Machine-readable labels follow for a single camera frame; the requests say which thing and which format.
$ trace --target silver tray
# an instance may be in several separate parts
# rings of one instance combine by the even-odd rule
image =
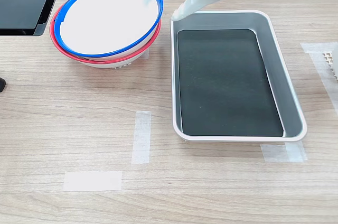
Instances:
[[[179,81],[178,34],[185,30],[251,30],[254,32],[283,127],[283,135],[278,137],[209,136],[184,133]],[[295,142],[306,135],[307,125],[301,106],[286,69],[271,20],[265,13],[251,10],[196,12],[181,21],[171,22],[171,38],[173,126],[181,138],[192,142]]]

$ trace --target masking tape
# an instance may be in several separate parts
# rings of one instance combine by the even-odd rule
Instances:
[[[287,142],[284,145],[261,144],[266,162],[304,162],[307,155],[302,141]]]
[[[119,191],[122,171],[66,172],[63,191]]]
[[[150,48],[148,48],[143,54],[142,54],[142,56],[141,57],[139,57],[138,59],[143,59],[143,60],[145,60],[145,59],[149,59],[149,49]]]
[[[149,163],[151,125],[151,111],[136,112],[132,164]]]
[[[309,53],[333,107],[338,114],[338,82],[324,56],[325,53],[331,53],[334,49],[338,49],[338,43],[302,43],[301,45],[304,52]]]
[[[338,43],[301,43],[305,53],[332,52]]]

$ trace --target tray rim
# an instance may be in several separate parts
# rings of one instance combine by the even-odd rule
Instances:
[[[175,46],[174,46],[174,21],[170,21],[170,27],[171,27],[171,69],[172,69],[172,114],[173,114],[173,127],[175,132],[178,134],[179,137],[184,139],[188,142],[296,142],[300,141],[305,137],[307,134],[307,123],[304,117],[304,113],[302,111],[301,105],[299,103],[299,100],[297,98],[296,91],[294,89],[294,86],[292,84],[290,75],[288,73],[283,55],[281,53],[278,40],[276,37],[276,33],[272,24],[272,21],[270,17],[259,10],[230,10],[230,11],[197,11],[194,14],[228,14],[228,13],[257,13],[266,18],[266,20],[269,23],[270,31],[273,35],[274,43],[281,61],[281,65],[289,86],[289,89],[291,91],[291,94],[293,96],[293,101],[296,105],[297,112],[299,115],[299,118],[302,122],[302,130],[301,132],[294,136],[294,137],[257,137],[257,136],[191,136],[188,134],[183,133],[177,126],[176,123],[176,85],[175,85]]]

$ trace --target metal tray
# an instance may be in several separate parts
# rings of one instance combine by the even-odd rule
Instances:
[[[243,41],[245,36],[255,39],[254,42]],[[305,118],[266,14],[260,11],[196,12],[181,21],[171,22],[171,38],[173,125],[181,138],[192,142],[295,142],[306,135]],[[209,53],[209,47],[215,50],[214,46],[218,46],[217,50],[214,54]],[[215,66],[212,56],[220,56],[214,58],[216,62],[220,58],[219,65],[208,69],[209,61]],[[230,64],[235,64],[239,58],[243,62],[238,68],[230,68]],[[190,66],[189,63],[204,64]],[[198,85],[201,79],[207,86],[203,90],[203,86]],[[199,97],[203,95],[209,99],[200,104]],[[242,96],[249,98],[238,102],[237,98]],[[211,127],[212,121],[215,122],[214,128]]]

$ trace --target black mat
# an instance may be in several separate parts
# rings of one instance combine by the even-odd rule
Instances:
[[[185,134],[282,136],[254,32],[180,31],[178,49]]]

